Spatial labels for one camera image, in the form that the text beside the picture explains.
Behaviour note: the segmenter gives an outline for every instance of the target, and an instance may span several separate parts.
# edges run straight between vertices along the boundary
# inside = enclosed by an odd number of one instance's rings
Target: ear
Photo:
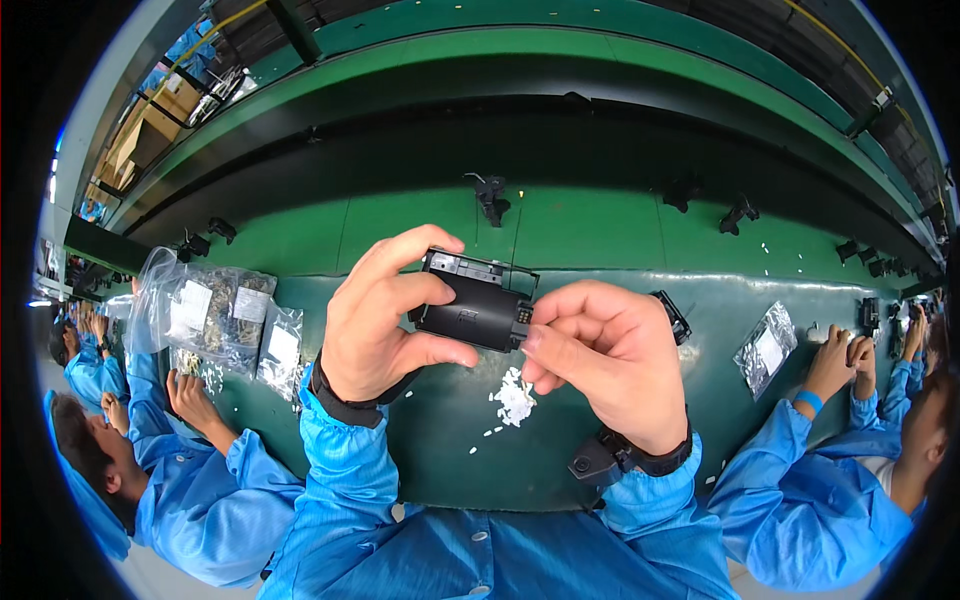
[[[107,472],[104,473],[104,477],[107,479],[107,493],[120,492],[123,480],[120,478],[120,469],[118,469],[116,465],[107,467]]]
[[[930,441],[930,447],[926,451],[926,460],[932,465],[940,465],[944,461],[944,455],[947,454],[948,445],[947,430],[941,427],[934,434],[933,440]]]

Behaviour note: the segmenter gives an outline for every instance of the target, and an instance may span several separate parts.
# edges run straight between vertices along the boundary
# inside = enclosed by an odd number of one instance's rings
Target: white label
[[[300,342],[297,337],[286,329],[274,325],[270,334],[270,345],[267,353],[273,356],[281,365],[296,365],[300,360]]]
[[[180,304],[183,310],[183,323],[197,331],[204,330],[206,310],[210,307],[213,290],[193,280],[188,280],[180,291]]]
[[[773,331],[769,328],[763,332],[760,339],[756,340],[756,351],[760,353],[760,359],[763,360],[767,372],[771,375],[774,374],[774,371],[783,362],[783,350],[780,349],[777,338],[774,337]]]
[[[270,294],[246,287],[237,288],[237,300],[233,303],[233,318],[263,323],[267,316],[267,301]]]

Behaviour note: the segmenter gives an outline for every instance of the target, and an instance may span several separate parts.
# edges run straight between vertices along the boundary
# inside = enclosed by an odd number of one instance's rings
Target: blue cap
[[[53,442],[54,450],[57,452],[63,477],[73,493],[74,500],[77,501],[77,506],[80,507],[86,526],[90,528],[93,537],[97,539],[104,553],[113,559],[122,561],[127,558],[127,551],[130,549],[130,538],[127,536],[127,530],[120,523],[120,519],[90,487],[90,484],[86,483],[84,477],[74,470],[60,454],[60,449],[57,446],[57,436],[54,433],[53,414],[50,412],[50,405],[55,395],[53,390],[47,392],[47,396],[43,399],[43,411],[47,416],[50,439]]]

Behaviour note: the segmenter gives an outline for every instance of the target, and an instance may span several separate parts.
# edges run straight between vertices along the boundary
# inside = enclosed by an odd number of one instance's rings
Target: yellow cable
[[[829,27],[827,27],[826,25],[824,25],[824,24],[820,21],[820,19],[818,19],[817,17],[813,16],[812,14],[810,14],[809,12],[807,12],[806,10],[804,10],[803,7],[801,7],[800,5],[798,5],[796,2],[793,2],[793,0],[783,0],[783,2],[784,2],[787,6],[789,6],[790,8],[792,8],[794,11],[797,11],[797,12],[799,12],[800,14],[802,14],[803,16],[805,16],[807,19],[810,20],[811,23],[813,23],[814,25],[816,25],[817,27],[819,27],[821,30],[823,30],[823,32],[824,32],[825,34],[827,34],[828,36],[832,37],[834,41],[836,41],[838,44],[840,44],[841,46],[843,46],[843,49],[846,50],[846,51],[850,54],[850,56],[852,56],[853,59],[856,60],[856,61],[860,64],[860,66],[863,67],[863,70],[866,71],[867,75],[870,76],[870,79],[874,80],[874,83],[875,83],[876,86],[879,88],[879,90],[880,90],[880,91],[886,91],[886,86],[883,84],[883,82],[882,82],[876,75],[874,75],[874,72],[870,70],[870,67],[867,66],[867,63],[864,62],[863,59],[860,58],[860,57],[853,51],[853,48],[851,48],[850,46],[847,45],[847,42],[845,42],[843,39],[841,39],[841,37],[838,36],[837,34],[835,34],[835,33],[833,32],[833,30],[831,30]],[[896,99],[894,100],[894,105],[897,107],[897,110],[900,111],[900,114],[903,116],[903,120],[904,120],[904,121],[906,122],[906,124],[909,126],[911,132],[912,132],[912,133],[917,137],[917,139],[920,141],[920,145],[924,147],[924,151],[926,152],[926,154],[927,154],[928,156],[930,156],[931,158],[933,158],[933,152],[930,151],[930,147],[926,144],[926,140],[924,139],[924,137],[923,137],[922,135],[920,135],[920,132],[917,131],[917,126],[914,125],[913,119],[910,118],[910,115],[907,114],[907,111],[906,111],[902,106],[900,106],[900,104],[896,101]],[[946,212],[947,212],[947,207],[944,206],[943,191],[942,191],[942,188],[941,188],[941,183],[942,183],[941,177],[943,176],[943,174],[942,174],[942,173],[939,173],[937,169],[934,169],[934,172],[935,172],[934,175],[935,175],[935,177],[937,178],[937,200],[940,201],[940,206],[943,208],[944,213],[946,214]]]
[[[160,92],[163,91],[163,86],[167,83],[167,80],[170,79],[170,76],[174,74],[174,69],[176,69],[176,68],[180,65],[181,62],[183,62],[184,60],[187,60],[187,59],[189,59],[191,56],[193,56],[193,53],[196,52],[197,49],[200,48],[200,47],[204,44],[204,42],[206,42],[208,39],[210,39],[211,37],[213,37],[213,35],[216,34],[221,28],[226,27],[227,25],[229,25],[229,24],[232,23],[233,21],[237,20],[238,18],[240,18],[240,17],[243,16],[244,14],[247,14],[248,12],[250,12],[250,11],[256,9],[257,7],[260,7],[260,6],[262,6],[262,5],[266,4],[266,3],[267,3],[267,0],[256,0],[256,2],[254,2],[254,3],[251,4],[251,5],[249,5],[249,6],[246,7],[244,10],[242,10],[242,11],[240,11],[240,12],[237,12],[236,14],[232,14],[231,16],[227,17],[227,18],[224,19],[223,21],[220,21],[220,22],[217,23],[217,25],[216,25],[215,27],[213,27],[210,31],[206,32],[206,34],[205,34],[203,37],[200,38],[200,41],[198,41],[197,43],[195,43],[189,50],[187,50],[185,53],[183,53],[183,56],[181,56],[181,57],[178,58],[176,61],[174,61],[174,65],[173,65],[172,67],[170,67],[170,70],[167,71],[167,74],[164,75],[164,76],[163,76],[163,79],[160,80],[160,83],[156,85],[156,91],[154,91],[154,95],[151,96],[150,100],[149,100],[144,106],[142,106],[142,107],[140,108],[140,110],[136,113],[136,115],[133,116],[133,118],[129,118],[129,119],[126,120],[126,123],[130,123],[130,124],[125,128],[125,131],[124,131],[124,132],[122,132],[120,135],[117,135],[117,136],[114,138],[115,142],[119,142],[119,143],[114,143],[114,144],[113,144],[113,147],[110,149],[110,152],[107,154],[107,159],[104,160],[104,166],[103,166],[103,168],[100,170],[100,174],[97,176],[98,179],[103,176],[104,171],[107,169],[107,165],[108,165],[108,163],[110,162],[110,159],[111,159],[111,158],[114,158],[115,153],[116,153],[118,150],[120,150],[120,146],[122,145],[123,140],[125,140],[125,139],[127,138],[127,135],[130,134],[130,129],[132,128],[133,124],[136,123],[136,120],[140,118],[140,115],[143,114],[143,111],[146,110],[147,107],[148,107],[154,100],[156,100],[156,98],[160,95]]]

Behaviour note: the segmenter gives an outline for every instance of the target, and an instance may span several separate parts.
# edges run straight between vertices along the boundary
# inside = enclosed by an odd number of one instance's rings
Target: black wristband
[[[332,418],[344,425],[359,425],[368,429],[375,429],[383,420],[383,415],[376,410],[376,407],[393,402],[400,392],[423,371],[423,367],[420,367],[416,371],[408,372],[393,387],[372,400],[344,402],[330,389],[330,382],[327,380],[324,368],[320,364],[320,358],[323,355],[324,349],[320,348],[317,359],[313,362],[313,372],[310,375],[308,386],[310,393],[314,395],[326,413]]]

